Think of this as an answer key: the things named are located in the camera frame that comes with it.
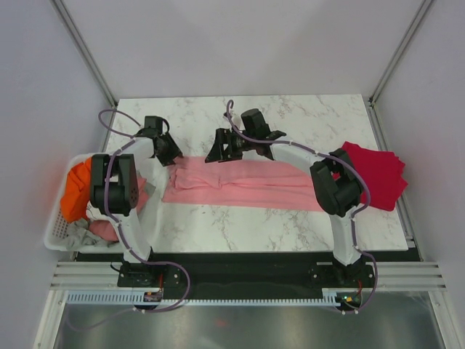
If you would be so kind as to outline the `light pink t-shirt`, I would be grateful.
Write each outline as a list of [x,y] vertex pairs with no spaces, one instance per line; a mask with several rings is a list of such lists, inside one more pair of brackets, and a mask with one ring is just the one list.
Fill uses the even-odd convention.
[[163,202],[321,212],[310,176],[279,161],[206,163],[188,156],[169,167]]

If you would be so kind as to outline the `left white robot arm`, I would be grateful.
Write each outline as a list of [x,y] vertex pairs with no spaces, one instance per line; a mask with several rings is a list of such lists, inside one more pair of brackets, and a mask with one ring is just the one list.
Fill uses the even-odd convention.
[[89,197],[92,212],[111,224],[124,248],[119,268],[119,287],[163,288],[169,265],[149,261],[152,247],[142,232],[137,214],[140,199],[137,165],[158,159],[164,167],[174,165],[182,152],[169,134],[168,121],[146,116],[142,128],[112,154],[92,156]]

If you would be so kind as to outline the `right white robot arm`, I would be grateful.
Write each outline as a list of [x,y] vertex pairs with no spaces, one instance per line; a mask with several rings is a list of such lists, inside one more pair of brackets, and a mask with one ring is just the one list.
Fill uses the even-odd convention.
[[272,131],[257,108],[243,112],[240,118],[244,130],[231,124],[215,131],[205,162],[238,161],[245,152],[254,151],[302,170],[311,178],[317,203],[330,218],[334,281],[341,286],[365,279],[375,281],[376,269],[366,265],[373,258],[358,246],[355,225],[356,214],[367,208],[360,198],[370,192],[348,153],[341,148],[321,153],[296,143],[285,132]]

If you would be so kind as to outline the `white printed t-shirt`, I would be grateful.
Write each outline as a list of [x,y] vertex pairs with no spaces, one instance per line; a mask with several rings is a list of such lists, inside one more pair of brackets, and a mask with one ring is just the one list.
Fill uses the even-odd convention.
[[101,213],[98,208],[88,204],[86,207],[86,215],[91,221],[107,221],[108,216],[105,213]]

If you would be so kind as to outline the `dusty rose t-shirt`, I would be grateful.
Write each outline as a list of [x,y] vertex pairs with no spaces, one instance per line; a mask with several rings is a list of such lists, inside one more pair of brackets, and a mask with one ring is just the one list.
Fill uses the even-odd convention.
[[[138,174],[137,185],[139,190],[139,200],[136,206],[136,210],[137,214],[140,214],[150,198],[150,195],[148,193],[150,183],[148,183],[144,177]],[[115,243],[119,241],[115,229],[108,221],[93,220],[89,225],[89,231],[94,235],[102,238],[103,240],[109,241],[110,243]]]

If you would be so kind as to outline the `orange t-shirt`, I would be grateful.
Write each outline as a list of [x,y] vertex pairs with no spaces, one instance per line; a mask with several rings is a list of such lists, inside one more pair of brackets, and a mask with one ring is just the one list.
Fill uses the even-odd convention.
[[66,222],[87,219],[86,207],[90,199],[92,158],[72,167],[67,174],[60,209]]

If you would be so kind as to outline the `white plastic laundry basket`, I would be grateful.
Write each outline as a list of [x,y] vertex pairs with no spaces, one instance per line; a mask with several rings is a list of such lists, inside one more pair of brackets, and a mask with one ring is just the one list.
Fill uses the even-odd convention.
[[[71,252],[67,250],[65,245],[62,243],[62,240],[68,237],[67,228],[68,223],[65,221],[61,208],[60,208],[60,199],[65,192],[65,184],[68,172],[77,164],[86,161],[94,153],[85,153],[73,157],[65,168],[64,175],[59,181],[59,186],[57,187],[57,195],[55,197],[51,215],[49,217],[45,235],[44,235],[44,246],[47,249],[60,251],[60,252]],[[83,254],[122,254],[124,248],[119,244],[112,244],[111,246],[96,246],[96,245],[86,245],[80,246],[76,249],[76,252]]]

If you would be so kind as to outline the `folded red t-shirt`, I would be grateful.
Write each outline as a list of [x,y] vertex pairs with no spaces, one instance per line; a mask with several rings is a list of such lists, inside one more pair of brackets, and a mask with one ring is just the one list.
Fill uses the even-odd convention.
[[371,195],[369,206],[393,211],[397,200],[408,187],[408,182],[403,178],[405,163],[393,152],[372,151],[350,142],[345,142],[342,149],[368,186]]

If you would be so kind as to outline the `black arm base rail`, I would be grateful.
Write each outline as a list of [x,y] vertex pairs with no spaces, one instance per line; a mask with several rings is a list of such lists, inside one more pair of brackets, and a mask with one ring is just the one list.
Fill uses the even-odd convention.
[[329,252],[153,253],[169,265],[163,276],[168,298],[304,298],[323,289],[368,290],[375,281],[339,284]]

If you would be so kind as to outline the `left aluminium frame post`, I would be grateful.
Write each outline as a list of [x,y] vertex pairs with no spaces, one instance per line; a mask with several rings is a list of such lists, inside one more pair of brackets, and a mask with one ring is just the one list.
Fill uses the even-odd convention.
[[70,13],[70,10],[67,8],[65,2],[62,0],[51,0],[50,4],[54,8],[59,19],[62,21],[62,24],[65,26],[65,29],[68,32],[68,35],[70,36],[75,48],[78,50],[80,56],[84,60],[86,67],[97,83],[97,86],[100,88],[100,91],[104,95],[105,99],[112,107],[116,107],[118,101],[110,90],[110,87],[106,82],[102,71],[98,67],[97,62],[95,61],[90,49],[88,48],[88,45],[86,44],[84,37],[76,25],[76,22],[73,19],[73,16]]

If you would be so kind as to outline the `aluminium frame post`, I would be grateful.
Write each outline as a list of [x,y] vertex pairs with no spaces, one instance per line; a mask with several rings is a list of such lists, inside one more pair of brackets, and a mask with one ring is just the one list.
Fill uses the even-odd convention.
[[90,49],[88,48],[88,45],[86,44],[84,37],[76,25],[76,22],[73,19],[73,16],[70,13],[70,10],[67,8],[65,2],[62,0],[51,0],[50,4],[54,8],[59,19],[62,21],[62,24],[65,26],[65,29],[68,32],[68,35],[70,36],[75,48],[78,50],[80,56],[84,60],[86,67],[97,83],[97,86],[100,88],[100,91],[104,95],[105,99],[112,107],[116,107],[118,101],[110,90],[110,87],[106,82],[102,71],[98,67],[97,62],[95,61]]
[[389,80],[395,73],[398,65],[400,64],[406,52],[408,51],[408,48],[413,42],[415,35],[420,30],[420,27],[422,26],[423,22],[425,21],[427,15],[429,14],[434,4],[435,0],[421,1],[420,6],[416,10],[415,15],[410,21],[409,26],[405,30],[403,37],[400,40],[400,43],[397,45],[393,55],[389,59],[388,65],[384,69],[384,72],[382,73],[381,78],[379,79],[374,91],[369,96],[369,105],[375,105],[376,101],[381,97],[382,92],[388,85]]

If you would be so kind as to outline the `right aluminium frame post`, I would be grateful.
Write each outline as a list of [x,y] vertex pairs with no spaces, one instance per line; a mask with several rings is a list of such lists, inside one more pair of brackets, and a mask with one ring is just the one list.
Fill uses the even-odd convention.
[[384,72],[382,73],[381,78],[379,79],[374,91],[369,96],[369,105],[375,105],[376,101],[381,97],[382,92],[388,85],[389,80],[395,73],[398,65],[400,64],[406,52],[408,51],[408,48],[413,42],[415,35],[420,30],[420,27],[422,26],[423,22],[425,21],[427,15],[429,14],[434,4],[435,0],[421,1],[420,6],[416,10],[415,15],[410,21],[409,26],[405,30],[403,37],[400,40],[400,43],[397,45],[393,55],[389,59],[388,65],[384,69]]

